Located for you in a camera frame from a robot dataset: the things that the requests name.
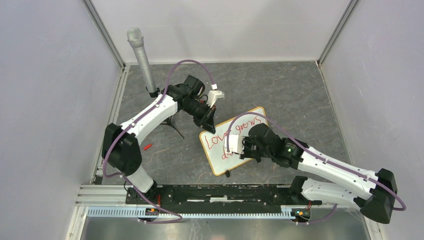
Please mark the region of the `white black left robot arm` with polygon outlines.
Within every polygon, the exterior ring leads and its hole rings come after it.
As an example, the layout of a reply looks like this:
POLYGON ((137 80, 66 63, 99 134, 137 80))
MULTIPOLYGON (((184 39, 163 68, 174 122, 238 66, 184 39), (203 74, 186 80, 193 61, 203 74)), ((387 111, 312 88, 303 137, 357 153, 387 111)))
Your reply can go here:
POLYGON ((138 197, 145 204, 157 198, 155 182, 142 167, 141 143, 159 125, 179 111, 193 117, 196 126, 215 134, 214 114, 216 101, 225 94, 212 84, 206 96, 201 99, 205 84, 189 75, 183 83, 168 85, 144 110, 121 123, 110 123, 104 132, 101 157, 126 177, 138 189, 138 197))

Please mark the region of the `yellow framed whiteboard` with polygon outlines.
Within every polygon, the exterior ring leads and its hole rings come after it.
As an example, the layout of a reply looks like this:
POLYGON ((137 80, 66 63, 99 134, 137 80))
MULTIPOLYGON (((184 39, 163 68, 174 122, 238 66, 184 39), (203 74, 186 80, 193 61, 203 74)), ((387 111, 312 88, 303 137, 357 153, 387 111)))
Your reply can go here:
MULTIPOLYGON (((208 131, 203 131, 199 134, 201 145, 215 176, 224 175, 227 171, 250 161, 249 158, 240 159, 239 155, 226 152, 224 141, 227 130, 233 120, 234 118, 231 118, 217 124, 215 127, 215 134, 208 131)), ((231 127, 231 133, 247 136, 249 130, 253 126, 261 123, 268 124, 268 121, 264 117, 247 114, 235 121, 231 127)))

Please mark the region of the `red marker cap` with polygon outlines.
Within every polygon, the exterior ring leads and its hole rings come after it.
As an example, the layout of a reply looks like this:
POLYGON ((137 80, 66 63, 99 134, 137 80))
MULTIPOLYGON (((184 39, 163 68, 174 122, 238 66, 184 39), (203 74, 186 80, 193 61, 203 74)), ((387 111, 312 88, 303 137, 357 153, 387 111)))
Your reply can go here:
POLYGON ((152 147, 152 144, 147 144, 146 146, 143 147, 143 150, 146 151, 151 147, 152 147))

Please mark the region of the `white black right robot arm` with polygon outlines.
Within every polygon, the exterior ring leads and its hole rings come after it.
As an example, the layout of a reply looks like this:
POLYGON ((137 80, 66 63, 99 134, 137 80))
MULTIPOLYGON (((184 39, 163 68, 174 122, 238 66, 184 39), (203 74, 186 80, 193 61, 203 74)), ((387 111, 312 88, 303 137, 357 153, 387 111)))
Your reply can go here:
POLYGON ((230 152, 238 154, 240 159, 268 158, 280 167, 327 179, 321 182, 306 176, 295 177, 288 191, 293 203, 334 203, 359 210, 375 222, 391 222, 398 193, 392 171, 385 168, 373 171, 347 164, 300 140, 279 137, 264 123, 252 127, 247 136, 232 135, 228 139, 230 152))

